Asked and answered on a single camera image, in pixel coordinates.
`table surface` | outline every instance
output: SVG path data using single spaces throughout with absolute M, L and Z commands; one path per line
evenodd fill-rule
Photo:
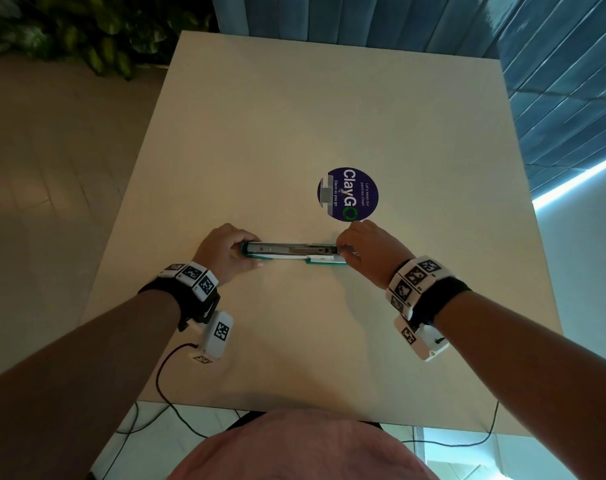
M 84 320 L 227 221 L 264 241 L 333 242 L 347 224 L 316 189 L 341 167 L 376 182 L 371 219 L 415 254 L 560 331 L 498 61 L 185 31 Z M 490 426 L 495 399 L 459 354 L 421 362 L 384 293 L 347 266 L 271 261 L 221 295 L 235 320 L 226 353 L 174 356 L 161 378 L 173 402 Z M 165 353 L 196 339 L 177 332 Z M 160 400 L 152 379 L 141 398 Z M 496 431 L 527 434 L 502 408 Z

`human hand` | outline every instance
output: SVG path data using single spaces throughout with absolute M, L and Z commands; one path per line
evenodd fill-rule
M 336 239 L 340 248 L 351 246 L 358 255 L 341 251 L 350 267 L 382 289 L 386 289 L 401 263 L 413 259 L 411 251 L 372 221 L 354 221 Z
M 203 239 L 192 260 L 214 273 L 219 280 L 219 286 L 222 286 L 238 273 L 263 266 L 262 260 L 241 255 L 238 244 L 242 241 L 260 239 L 251 232 L 237 229 L 231 224 L 223 224 Z

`purple sticker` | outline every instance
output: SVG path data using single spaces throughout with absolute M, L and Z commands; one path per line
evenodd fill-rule
M 369 175 L 356 168 L 332 170 L 318 184 L 316 196 L 334 219 L 362 221 L 378 205 L 378 189 Z

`black cable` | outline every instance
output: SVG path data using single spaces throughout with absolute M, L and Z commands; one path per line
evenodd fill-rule
M 163 408 L 162 411 L 159 411 L 156 416 L 154 416 L 151 420 L 149 420 L 147 423 L 145 423 L 143 426 L 141 426 L 140 428 L 136 428 L 133 431 L 119 431 L 118 429 L 115 431 L 116 434 L 118 435 L 131 435 L 132 433 L 138 433 L 139 431 L 147 428 L 150 424 L 152 424 L 154 421 L 156 421 L 157 419 L 159 419 L 159 417 L 161 416 L 161 414 L 163 414 L 165 411 L 167 411 L 170 408 L 170 406 L 165 406 Z
M 139 404 L 137 402 L 134 402 L 134 407 L 137 409 L 137 412 L 134 415 L 134 420 L 132 421 L 132 426 L 130 427 L 130 430 L 128 431 L 127 436 L 125 436 L 125 440 L 123 440 L 123 444 L 121 445 L 121 448 L 119 449 L 119 452 L 116 453 L 116 456 L 114 457 L 114 460 L 112 460 L 112 462 L 110 463 L 110 468 L 107 469 L 107 471 L 105 472 L 105 475 L 103 475 L 103 478 L 101 478 L 101 480 L 105 480 L 105 477 L 107 476 L 107 474 L 110 473 L 110 470 L 112 469 L 112 467 L 116 463 L 116 459 L 121 454 L 121 451 L 123 451 L 123 447 L 125 446 L 125 443 L 127 443 L 128 440 L 130 439 L 130 435 L 132 433 L 132 430 L 134 429 L 134 425 L 137 423 L 137 419 L 139 419 Z
M 207 436 L 201 435 L 198 431 L 196 431 L 194 428 L 192 428 L 190 426 L 190 424 L 185 419 L 183 419 L 183 417 L 179 414 L 178 409 L 176 409 L 176 407 L 169 401 L 169 399 L 167 399 L 165 397 L 165 395 L 161 391 L 161 387 L 158 385 L 158 379 L 161 377 L 161 371 L 163 371 L 163 367 L 165 366 L 165 363 L 168 361 L 168 359 L 172 355 L 174 355 L 175 352 L 181 350 L 183 347 L 192 347 L 193 349 L 198 349 L 199 348 L 199 346 L 197 346 L 196 344 L 189 344 L 189 343 L 187 343 L 187 344 L 179 345 L 178 347 L 176 347 L 173 351 L 171 351 L 163 359 L 163 362 L 161 363 L 161 367 L 159 367 L 158 371 L 156 372 L 156 392 L 158 392 L 158 395 L 163 398 L 163 401 L 165 401 L 167 403 L 167 405 L 168 405 L 169 408 L 172 408 L 172 410 L 174 411 L 174 413 L 176 413 L 176 416 L 178 417 L 178 419 L 180 419 L 181 421 L 183 421 L 183 424 L 185 426 L 187 426 L 192 433 L 194 433 L 197 436 L 200 436 L 201 438 L 207 438 Z
M 490 439 L 491 434 L 494 432 L 494 425 L 496 424 L 496 415 L 499 412 L 499 402 L 496 401 L 496 408 L 494 409 L 494 418 L 491 420 L 491 426 L 490 426 L 490 431 L 487 433 L 487 436 L 485 436 L 485 439 L 483 439 L 482 441 L 478 441 L 476 443 L 467 443 L 467 444 L 460 444 L 460 445 L 448 445 L 445 443 L 439 443 L 437 441 L 428 441 L 428 440 L 405 440 L 401 443 L 430 443 L 432 445 L 440 445 L 440 446 L 447 446 L 450 448 L 465 448 L 468 446 L 478 446 L 478 445 L 482 445 L 483 443 L 485 443 L 487 440 Z

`pink shirt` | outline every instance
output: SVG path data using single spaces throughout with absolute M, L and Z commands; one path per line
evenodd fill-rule
M 168 480 L 438 480 L 385 431 L 322 410 L 280 410 L 211 436 Z

